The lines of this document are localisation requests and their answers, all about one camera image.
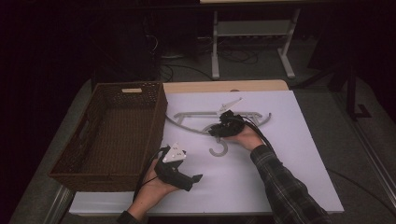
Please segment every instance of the person's left hand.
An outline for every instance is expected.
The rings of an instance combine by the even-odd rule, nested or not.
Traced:
[[[134,202],[128,208],[128,212],[139,221],[143,219],[150,208],[154,207],[168,193],[178,190],[177,187],[165,184],[157,177],[154,171],[157,162],[158,160],[154,160],[148,168],[148,172],[143,180],[144,185],[139,190]]]

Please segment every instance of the flannel shirt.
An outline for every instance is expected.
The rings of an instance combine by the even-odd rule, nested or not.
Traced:
[[[309,195],[306,185],[283,166],[276,154],[266,145],[252,150],[250,158],[264,182],[265,193],[276,223],[332,223],[329,215]],[[129,213],[118,219],[120,224],[138,224]]]

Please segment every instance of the hand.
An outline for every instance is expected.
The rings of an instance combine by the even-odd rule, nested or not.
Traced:
[[[241,133],[231,137],[224,137],[223,139],[235,141],[249,151],[260,145],[264,145],[264,142],[259,135],[247,125],[245,125],[244,130],[242,130]]]
[[[136,196],[136,199],[128,208],[128,212],[139,221],[143,219],[150,208],[154,207],[168,193],[178,190],[177,187],[165,184],[157,177],[157,174],[154,171],[154,167],[157,162],[158,160],[154,160],[148,168],[143,184],[147,181],[149,182],[142,186]]]

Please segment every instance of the white table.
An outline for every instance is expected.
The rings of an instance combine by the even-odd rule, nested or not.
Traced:
[[[292,91],[168,91],[166,97],[170,117],[177,112],[216,111],[221,104],[240,97],[243,101],[233,111],[255,111],[265,117],[272,113],[261,130],[276,155],[307,185],[312,197],[326,211],[344,211]],[[218,119],[191,118],[183,124],[199,130],[214,122]],[[190,192],[180,190],[165,197],[148,212],[149,216],[271,214],[263,183],[246,150],[229,144],[225,156],[213,157],[208,152],[210,147],[222,149],[213,137],[187,132],[166,121],[163,146],[175,142],[187,151],[187,159],[179,171],[189,176],[204,176]],[[132,192],[78,192],[69,212],[81,216],[117,215],[130,205],[132,198]]]

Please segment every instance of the brown woven basket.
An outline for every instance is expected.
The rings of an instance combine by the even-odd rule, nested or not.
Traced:
[[[163,84],[98,84],[49,176],[76,191],[131,191],[163,140]]]

